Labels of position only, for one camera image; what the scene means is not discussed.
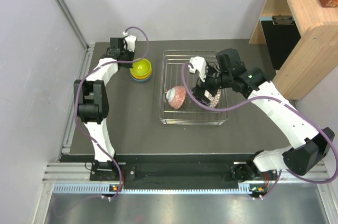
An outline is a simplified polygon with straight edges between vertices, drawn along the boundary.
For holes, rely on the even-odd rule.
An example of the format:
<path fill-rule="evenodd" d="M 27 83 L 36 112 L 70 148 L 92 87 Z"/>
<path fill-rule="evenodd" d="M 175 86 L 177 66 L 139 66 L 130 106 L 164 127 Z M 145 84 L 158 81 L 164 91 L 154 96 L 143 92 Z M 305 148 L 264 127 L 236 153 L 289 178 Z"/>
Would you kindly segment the brown lattice patterned bowl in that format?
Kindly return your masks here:
<path fill-rule="evenodd" d="M 217 106 L 217 104 L 219 103 L 219 101 L 220 101 L 220 89 L 218 89 L 217 93 L 214 96 L 212 96 L 209 93 L 208 99 L 210 101 L 209 107 L 210 108 L 215 108 Z"/>

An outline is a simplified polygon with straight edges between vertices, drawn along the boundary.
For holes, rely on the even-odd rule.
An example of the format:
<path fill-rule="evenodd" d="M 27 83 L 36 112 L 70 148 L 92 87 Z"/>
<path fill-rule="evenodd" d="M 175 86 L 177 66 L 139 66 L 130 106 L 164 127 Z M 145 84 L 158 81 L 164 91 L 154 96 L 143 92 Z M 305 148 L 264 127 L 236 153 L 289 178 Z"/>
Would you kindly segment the black white patterned bowl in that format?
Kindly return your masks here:
<path fill-rule="evenodd" d="M 166 100 L 168 104 L 175 110 L 182 107 L 186 97 L 186 90 L 184 86 L 175 86 L 169 89 L 166 93 Z"/>

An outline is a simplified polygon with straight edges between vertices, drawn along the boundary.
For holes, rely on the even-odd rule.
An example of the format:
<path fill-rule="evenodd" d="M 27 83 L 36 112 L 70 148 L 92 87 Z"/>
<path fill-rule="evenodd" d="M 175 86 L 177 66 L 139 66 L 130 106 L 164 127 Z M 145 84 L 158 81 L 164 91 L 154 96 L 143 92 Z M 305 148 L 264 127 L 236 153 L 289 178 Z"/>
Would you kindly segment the metal wire dish rack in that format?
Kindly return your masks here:
<path fill-rule="evenodd" d="M 159 118 L 164 124 L 175 125 L 221 125 L 228 119 L 227 113 L 216 113 L 199 107 L 187 95 L 179 109 L 172 108 L 166 93 L 175 86 L 182 86 L 182 65 L 191 57 L 203 57 L 215 66 L 217 51 L 203 50 L 166 50 L 163 53 L 161 70 L 161 87 L 159 96 Z"/>

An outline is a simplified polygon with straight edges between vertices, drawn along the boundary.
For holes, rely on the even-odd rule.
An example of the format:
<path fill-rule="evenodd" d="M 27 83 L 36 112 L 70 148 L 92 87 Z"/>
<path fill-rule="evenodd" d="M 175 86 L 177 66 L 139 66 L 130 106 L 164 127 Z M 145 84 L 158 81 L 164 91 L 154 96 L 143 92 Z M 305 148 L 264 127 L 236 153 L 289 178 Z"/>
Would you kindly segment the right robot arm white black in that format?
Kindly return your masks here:
<path fill-rule="evenodd" d="M 257 180 L 273 170 L 288 170 L 302 179 L 329 150 L 337 155 L 332 144 L 334 132 L 328 127 L 319 128 L 300 114 L 261 69 L 247 69 L 236 49 L 222 50 L 215 57 L 215 66 L 203 57 L 192 57 L 186 64 L 191 74 L 199 74 L 195 87 L 187 91 L 192 100 L 204 109 L 218 112 L 251 102 L 281 130 L 290 144 L 289 147 L 262 150 L 251 155 L 245 164 L 234 168 L 235 180 Z M 224 109 L 211 107 L 211 98 L 219 90 L 228 88 L 242 94 L 245 101 Z"/>

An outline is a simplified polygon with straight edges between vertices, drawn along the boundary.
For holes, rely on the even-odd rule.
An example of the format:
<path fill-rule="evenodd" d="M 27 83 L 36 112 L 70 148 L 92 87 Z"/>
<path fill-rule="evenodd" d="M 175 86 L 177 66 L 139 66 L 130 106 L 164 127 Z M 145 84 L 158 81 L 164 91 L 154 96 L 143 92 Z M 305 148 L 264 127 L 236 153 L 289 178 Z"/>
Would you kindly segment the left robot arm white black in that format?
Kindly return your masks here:
<path fill-rule="evenodd" d="M 121 67 L 131 68 L 134 60 L 137 37 L 126 35 L 111 38 L 110 47 L 101 56 L 97 66 L 88 73 L 85 80 L 76 80 L 74 86 L 74 107 L 76 117 L 84 123 L 95 150 L 92 162 L 91 181 L 117 181 L 120 168 L 114 163 L 115 150 L 111 145 L 107 117 L 109 102 L 106 84 Z"/>

